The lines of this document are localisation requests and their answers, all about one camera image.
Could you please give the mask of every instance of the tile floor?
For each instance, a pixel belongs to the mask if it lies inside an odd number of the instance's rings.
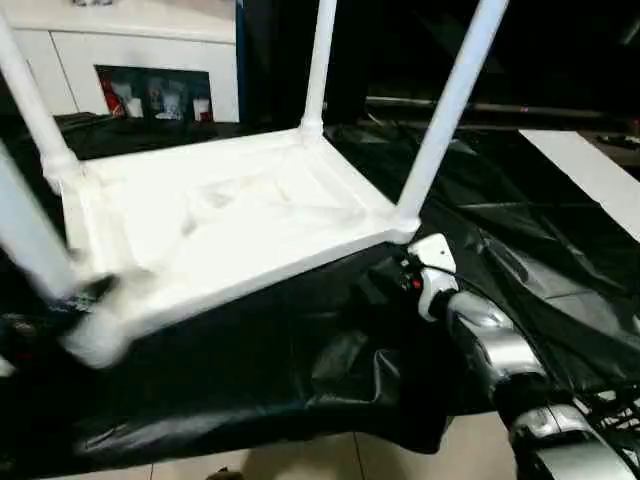
[[[246,480],[515,480],[507,434],[494,414],[458,418],[438,455],[363,434],[156,463],[64,480],[205,480],[223,467]]]

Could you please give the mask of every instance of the white cabinet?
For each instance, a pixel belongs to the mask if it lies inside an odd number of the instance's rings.
[[[200,72],[199,79],[208,78],[208,89],[205,80],[198,84],[207,102],[210,97],[207,115],[237,122],[235,2],[119,0],[74,7],[70,0],[0,0],[0,8],[54,114],[109,113],[96,66],[134,67]]]
[[[106,65],[205,72],[215,120],[238,121],[235,45],[87,33],[52,35],[82,112],[109,113],[95,68]]]
[[[49,32],[16,30],[15,36],[49,110],[54,115],[78,112]]]

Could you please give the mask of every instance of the black tarp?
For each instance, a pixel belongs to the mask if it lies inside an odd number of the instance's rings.
[[[91,116],[62,124],[82,159],[238,133]],[[397,198],[414,132],[336,128],[330,138]],[[62,229],[28,137],[18,129],[6,141]],[[459,271],[535,339],[558,388],[640,379],[640,250],[517,132],[459,132],[422,218],[419,236],[447,236]],[[488,406],[440,325],[412,302],[363,300],[367,271],[394,251],[369,249],[164,329],[109,370],[47,352],[0,384],[0,472],[85,472],[343,431],[436,451],[448,416]],[[0,280],[4,309],[28,303],[10,266]]]

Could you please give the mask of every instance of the metallic robot arm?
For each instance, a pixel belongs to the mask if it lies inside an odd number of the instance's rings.
[[[434,241],[427,238],[410,251],[423,264],[433,265],[430,260],[436,258]],[[437,243],[435,250],[442,257],[452,258],[444,237],[438,238]],[[508,315],[484,297],[458,291],[453,279],[450,279],[453,283],[443,287],[436,273],[428,267],[421,272],[424,284],[421,314],[430,321],[447,322],[454,343],[478,374],[485,395],[510,432],[519,478],[636,478],[573,406],[570,397],[560,403],[560,397],[551,397],[542,363]]]

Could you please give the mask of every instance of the black plastic sheet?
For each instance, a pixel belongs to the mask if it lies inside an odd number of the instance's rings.
[[[63,127],[83,159],[237,133],[91,116]],[[330,138],[397,198],[413,132]],[[43,187],[28,138],[8,147]],[[59,200],[34,189],[62,229]],[[461,132],[422,217],[419,236],[447,236],[459,271],[535,339],[558,388],[640,379],[638,246],[519,134]],[[402,297],[363,294],[394,251],[369,249],[140,339],[109,370],[47,352],[0,384],[0,472],[93,471],[343,431],[435,452],[448,416],[488,405],[440,325]],[[6,266],[3,291],[19,301],[3,295],[5,309],[28,303],[16,278]]]

